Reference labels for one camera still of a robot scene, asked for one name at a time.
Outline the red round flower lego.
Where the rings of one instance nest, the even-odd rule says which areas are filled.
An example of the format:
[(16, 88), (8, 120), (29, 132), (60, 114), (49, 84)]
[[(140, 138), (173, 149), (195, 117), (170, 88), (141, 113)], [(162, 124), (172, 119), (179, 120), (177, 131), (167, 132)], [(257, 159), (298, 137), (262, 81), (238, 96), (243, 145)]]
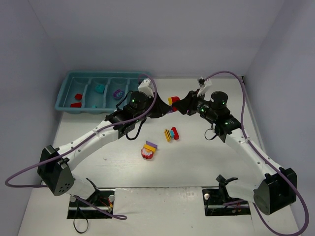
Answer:
[(144, 159), (151, 160), (153, 158), (154, 153), (149, 149), (142, 148), (140, 152)]

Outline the red small lego brick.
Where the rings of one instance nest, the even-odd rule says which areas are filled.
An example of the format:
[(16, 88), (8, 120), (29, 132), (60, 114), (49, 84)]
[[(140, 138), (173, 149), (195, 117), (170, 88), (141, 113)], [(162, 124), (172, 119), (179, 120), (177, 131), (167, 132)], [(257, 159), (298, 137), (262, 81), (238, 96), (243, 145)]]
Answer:
[(82, 100), (82, 94), (77, 93), (74, 98), (76, 100), (80, 101), (80, 100)]

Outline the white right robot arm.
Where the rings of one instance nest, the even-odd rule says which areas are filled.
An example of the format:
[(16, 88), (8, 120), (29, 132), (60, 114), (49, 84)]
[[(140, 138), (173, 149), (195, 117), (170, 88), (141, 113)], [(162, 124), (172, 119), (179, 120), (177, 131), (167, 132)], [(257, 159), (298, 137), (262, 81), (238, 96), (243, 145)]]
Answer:
[(270, 215), (296, 201), (294, 188), (297, 186), (297, 174), (291, 169), (284, 169), (275, 163), (262, 150), (244, 136), (241, 123), (227, 108), (228, 96), (222, 91), (211, 94), (209, 101), (198, 92), (188, 95), (172, 104), (183, 115), (200, 114), (208, 121), (215, 136), (232, 148), (243, 161), (251, 167), (257, 180), (254, 184), (242, 183), (238, 178), (225, 179), (219, 175), (219, 192), (225, 203), (234, 199), (254, 203), (265, 215)]

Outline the red rectangular lego brick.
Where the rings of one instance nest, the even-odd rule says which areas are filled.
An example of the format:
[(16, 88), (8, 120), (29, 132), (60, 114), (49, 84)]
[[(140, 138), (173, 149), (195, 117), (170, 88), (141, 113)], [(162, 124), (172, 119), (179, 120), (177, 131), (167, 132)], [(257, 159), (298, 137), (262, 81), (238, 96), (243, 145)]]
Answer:
[(77, 103), (72, 103), (70, 104), (71, 108), (81, 108), (82, 107), (82, 103), (81, 102), (77, 102)]

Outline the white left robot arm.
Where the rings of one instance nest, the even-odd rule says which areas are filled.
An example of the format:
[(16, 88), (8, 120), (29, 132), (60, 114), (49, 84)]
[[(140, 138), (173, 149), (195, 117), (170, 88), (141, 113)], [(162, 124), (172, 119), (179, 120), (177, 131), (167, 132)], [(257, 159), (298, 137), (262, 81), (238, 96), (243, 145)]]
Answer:
[(149, 97), (134, 91), (123, 108), (107, 115), (93, 130), (67, 145), (45, 147), (37, 173), (54, 196), (68, 193), (87, 199), (97, 191), (97, 187), (87, 178), (74, 176), (73, 170), (95, 151), (132, 131), (138, 122), (143, 123), (146, 118), (160, 118), (170, 110), (171, 106), (163, 102), (158, 94)]

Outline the purple round flower lego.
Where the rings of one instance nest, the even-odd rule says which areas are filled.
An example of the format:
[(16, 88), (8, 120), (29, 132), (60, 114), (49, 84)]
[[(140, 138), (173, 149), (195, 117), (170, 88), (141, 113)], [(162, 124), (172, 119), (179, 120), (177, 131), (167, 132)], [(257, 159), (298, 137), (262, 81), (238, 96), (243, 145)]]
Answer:
[(113, 98), (116, 100), (120, 100), (124, 96), (124, 94), (125, 92), (123, 90), (118, 89), (113, 93)]

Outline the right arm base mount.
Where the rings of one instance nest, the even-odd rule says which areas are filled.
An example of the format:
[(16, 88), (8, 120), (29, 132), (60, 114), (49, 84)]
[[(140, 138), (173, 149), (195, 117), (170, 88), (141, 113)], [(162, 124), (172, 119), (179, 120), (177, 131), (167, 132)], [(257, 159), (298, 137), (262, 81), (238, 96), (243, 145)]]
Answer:
[(205, 216), (240, 216), (250, 215), (251, 210), (247, 201), (230, 197), (226, 186), (236, 177), (225, 179), (222, 175), (216, 178), (218, 187), (203, 187), (202, 196)]

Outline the red long lego brick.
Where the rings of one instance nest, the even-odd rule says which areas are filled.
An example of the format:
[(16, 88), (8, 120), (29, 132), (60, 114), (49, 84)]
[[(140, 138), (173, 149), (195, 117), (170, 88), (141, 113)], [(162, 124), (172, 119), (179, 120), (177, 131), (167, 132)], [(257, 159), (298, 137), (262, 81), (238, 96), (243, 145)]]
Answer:
[(178, 131), (177, 131), (176, 127), (172, 127), (171, 130), (173, 130), (174, 133), (175, 133), (175, 137), (173, 139), (174, 140), (178, 140), (179, 139), (179, 134), (178, 134)]

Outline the yellow striped lego brick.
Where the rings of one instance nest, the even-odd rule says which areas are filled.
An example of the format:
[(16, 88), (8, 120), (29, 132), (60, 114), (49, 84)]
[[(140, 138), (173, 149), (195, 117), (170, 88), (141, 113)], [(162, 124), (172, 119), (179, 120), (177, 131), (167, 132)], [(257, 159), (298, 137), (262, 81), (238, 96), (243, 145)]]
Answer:
[(165, 129), (164, 130), (164, 134), (165, 134), (165, 137), (166, 137), (167, 141), (170, 142), (171, 139), (172, 139), (170, 131), (168, 129)]

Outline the teal round lego piece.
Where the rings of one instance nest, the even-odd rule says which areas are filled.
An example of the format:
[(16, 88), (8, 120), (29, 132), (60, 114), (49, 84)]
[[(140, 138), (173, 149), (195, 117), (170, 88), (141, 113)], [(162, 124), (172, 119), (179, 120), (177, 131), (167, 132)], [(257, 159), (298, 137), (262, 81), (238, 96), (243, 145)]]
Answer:
[(97, 86), (95, 87), (95, 91), (96, 91), (97, 93), (104, 93), (104, 91), (105, 91), (105, 85), (103, 85), (103, 84), (97, 85)]

